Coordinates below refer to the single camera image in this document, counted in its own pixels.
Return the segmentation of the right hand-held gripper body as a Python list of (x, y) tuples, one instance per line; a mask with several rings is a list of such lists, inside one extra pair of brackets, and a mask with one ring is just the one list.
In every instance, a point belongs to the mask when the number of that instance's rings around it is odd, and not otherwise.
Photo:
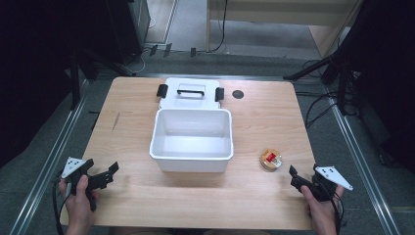
[(318, 202), (330, 201), (335, 196), (338, 186), (342, 186), (349, 191), (353, 190), (353, 186), (333, 165), (315, 165), (313, 170), (314, 174), (312, 175), (311, 180), (304, 180), (303, 184), (309, 188)]

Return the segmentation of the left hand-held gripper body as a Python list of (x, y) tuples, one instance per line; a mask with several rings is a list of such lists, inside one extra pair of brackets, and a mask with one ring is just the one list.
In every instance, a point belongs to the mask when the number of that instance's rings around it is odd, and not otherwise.
[(81, 176), (86, 175), (88, 177), (88, 186), (85, 190), (85, 195), (89, 200), (90, 210), (94, 212), (97, 206), (92, 191), (98, 188), (98, 178), (87, 173), (88, 169), (93, 165), (94, 161), (92, 159), (85, 161), (69, 157), (64, 167), (62, 178), (67, 181), (66, 196), (69, 196), (70, 194), (76, 194), (77, 183)]

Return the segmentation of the round tin with red label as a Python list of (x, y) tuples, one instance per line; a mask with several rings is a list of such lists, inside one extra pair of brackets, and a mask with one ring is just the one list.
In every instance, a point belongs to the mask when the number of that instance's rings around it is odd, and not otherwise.
[(265, 169), (275, 171), (282, 165), (282, 156), (274, 149), (266, 149), (259, 157), (259, 162)]

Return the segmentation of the white plastic storage box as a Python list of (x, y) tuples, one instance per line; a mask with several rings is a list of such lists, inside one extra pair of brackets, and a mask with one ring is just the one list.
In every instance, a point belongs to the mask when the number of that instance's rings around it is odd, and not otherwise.
[(224, 172), (234, 155), (231, 113), (160, 109), (149, 154), (162, 171)]

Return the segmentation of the person's left hand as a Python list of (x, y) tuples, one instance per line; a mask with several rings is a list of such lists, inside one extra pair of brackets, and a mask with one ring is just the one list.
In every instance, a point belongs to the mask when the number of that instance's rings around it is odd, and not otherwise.
[(76, 185), (76, 193), (70, 195), (65, 202), (69, 215), (69, 225), (65, 235), (88, 235), (94, 224), (94, 212), (90, 210), (90, 202), (86, 196), (89, 178), (82, 175)]

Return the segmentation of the person's right hand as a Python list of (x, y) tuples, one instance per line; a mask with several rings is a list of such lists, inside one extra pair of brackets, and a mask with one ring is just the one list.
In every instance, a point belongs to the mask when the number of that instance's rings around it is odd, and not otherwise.
[(301, 192), (306, 199), (305, 210), (311, 217), (311, 224), (317, 235), (338, 235), (335, 207), (331, 202), (318, 202), (307, 186)]

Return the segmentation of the black metal stand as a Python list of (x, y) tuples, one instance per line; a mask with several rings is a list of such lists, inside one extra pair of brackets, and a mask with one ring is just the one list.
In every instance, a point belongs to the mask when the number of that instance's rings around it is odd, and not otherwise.
[(326, 67), (321, 75), (321, 82), (325, 85), (332, 84), (335, 79), (338, 82), (337, 106), (341, 114), (344, 116), (354, 116), (357, 111), (352, 111), (346, 104), (347, 81), (352, 75), (351, 58), (352, 42), (345, 39), (338, 49), (326, 58), (302, 69), (292, 75), (284, 76), (285, 80), (298, 80), (313, 71), (318, 71), (322, 67)]
[(131, 76), (132, 73), (126, 69), (118, 67), (115, 63), (99, 56), (91, 49), (74, 48), (70, 56), (70, 84), (71, 84), (71, 109), (74, 110), (80, 103), (80, 80), (79, 72), (82, 71), (87, 79), (96, 79), (98, 69), (95, 62), (103, 65), (107, 69), (114, 71), (122, 76)]

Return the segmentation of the black curtain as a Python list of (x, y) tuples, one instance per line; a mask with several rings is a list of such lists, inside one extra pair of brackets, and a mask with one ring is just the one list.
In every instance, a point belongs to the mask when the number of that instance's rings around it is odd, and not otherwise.
[(0, 0), (0, 167), (22, 153), (74, 87), (70, 57), (103, 0)]
[(415, 173), (415, 0), (363, 0), (341, 51), (381, 162)]

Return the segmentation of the dark cabinet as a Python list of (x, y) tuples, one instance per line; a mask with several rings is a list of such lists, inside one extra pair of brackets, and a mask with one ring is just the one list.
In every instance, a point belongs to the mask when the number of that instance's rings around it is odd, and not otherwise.
[(144, 51), (150, 24), (147, 0), (107, 0), (115, 33), (117, 60), (128, 64)]

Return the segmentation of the light wooden furniture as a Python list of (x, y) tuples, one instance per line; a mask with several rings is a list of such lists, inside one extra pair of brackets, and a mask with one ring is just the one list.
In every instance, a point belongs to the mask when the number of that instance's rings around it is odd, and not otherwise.
[(320, 55), (327, 57), (344, 29), (354, 23), (363, 0), (207, 0), (206, 50), (210, 49), (210, 22), (304, 24)]

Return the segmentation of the metal floor rail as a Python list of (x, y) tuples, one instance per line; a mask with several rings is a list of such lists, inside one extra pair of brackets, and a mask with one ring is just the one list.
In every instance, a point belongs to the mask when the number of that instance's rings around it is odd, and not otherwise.
[(337, 108), (337, 100), (335, 98), (329, 98), (328, 102), (330, 105), (333, 105), (334, 117), (344, 136), (354, 164), (356, 165), (357, 171), (385, 235), (401, 235), (400, 229), (393, 217), (392, 210), (389, 207), (369, 164), (366, 162), (365, 155), (356, 140), (346, 116), (343, 116), (341, 111)]
[(47, 187), (52, 179), (58, 161), (66, 147), (75, 124), (82, 112), (87, 93), (90, 89), (90, 82), (85, 79), (80, 86), (79, 103), (69, 112), (68, 117), (43, 165), (38, 171), (34, 184), (23, 201), (22, 209), (8, 235), (24, 235), (40, 202), (45, 194)]

